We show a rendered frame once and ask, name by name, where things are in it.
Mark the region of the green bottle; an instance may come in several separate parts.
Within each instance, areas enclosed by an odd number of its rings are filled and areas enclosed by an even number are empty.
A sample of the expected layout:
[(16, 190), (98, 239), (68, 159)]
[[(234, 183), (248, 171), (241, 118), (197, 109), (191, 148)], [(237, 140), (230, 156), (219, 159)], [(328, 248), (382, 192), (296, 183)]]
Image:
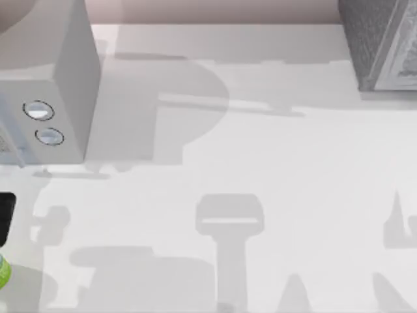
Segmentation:
[(11, 276), (11, 266), (6, 258), (0, 254), (0, 290), (3, 289)]

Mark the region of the grey cabinet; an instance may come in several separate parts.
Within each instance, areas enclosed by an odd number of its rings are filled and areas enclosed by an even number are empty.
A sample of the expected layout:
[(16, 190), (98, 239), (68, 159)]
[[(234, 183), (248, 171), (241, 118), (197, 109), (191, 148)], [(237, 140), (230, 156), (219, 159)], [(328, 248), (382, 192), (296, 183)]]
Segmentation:
[(338, 0), (363, 92), (417, 91), (417, 0)]

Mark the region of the pale microwave oven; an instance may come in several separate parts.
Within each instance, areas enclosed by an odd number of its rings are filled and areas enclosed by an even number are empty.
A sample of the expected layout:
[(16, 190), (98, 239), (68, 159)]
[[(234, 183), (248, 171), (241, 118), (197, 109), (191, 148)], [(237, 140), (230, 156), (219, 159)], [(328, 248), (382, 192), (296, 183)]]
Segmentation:
[[(89, 142), (101, 79), (85, 0), (0, 0), (0, 165), (80, 164)], [(55, 115), (35, 121), (26, 102)], [(65, 140), (40, 143), (55, 128)]]

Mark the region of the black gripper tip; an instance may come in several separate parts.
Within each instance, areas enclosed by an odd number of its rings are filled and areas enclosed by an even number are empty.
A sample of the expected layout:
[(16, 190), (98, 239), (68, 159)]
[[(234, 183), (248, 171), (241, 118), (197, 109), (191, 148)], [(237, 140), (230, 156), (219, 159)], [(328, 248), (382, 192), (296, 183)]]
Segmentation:
[(16, 206), (16, 195), (0, 192), (0, 247), (6, 244)]

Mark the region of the small microwave knob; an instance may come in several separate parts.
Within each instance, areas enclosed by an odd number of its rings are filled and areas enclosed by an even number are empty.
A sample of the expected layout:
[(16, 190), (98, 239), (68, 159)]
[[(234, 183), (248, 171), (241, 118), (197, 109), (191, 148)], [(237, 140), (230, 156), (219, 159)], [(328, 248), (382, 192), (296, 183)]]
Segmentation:
[(48, 146), (60, 145), (65, 140), (64, 134), (55, 128), (36, 130), (35, 137), (40, 143)]

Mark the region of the large microwave knob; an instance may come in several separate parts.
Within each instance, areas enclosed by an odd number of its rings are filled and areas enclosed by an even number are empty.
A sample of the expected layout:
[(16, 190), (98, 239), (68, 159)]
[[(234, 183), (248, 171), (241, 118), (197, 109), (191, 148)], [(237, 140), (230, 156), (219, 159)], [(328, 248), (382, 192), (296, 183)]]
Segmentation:
[(41, 100), (26, 102), (22, 109), (28, 117), (35, 121), (48, 121), (55, 115), (55, 110), (47, 102)]

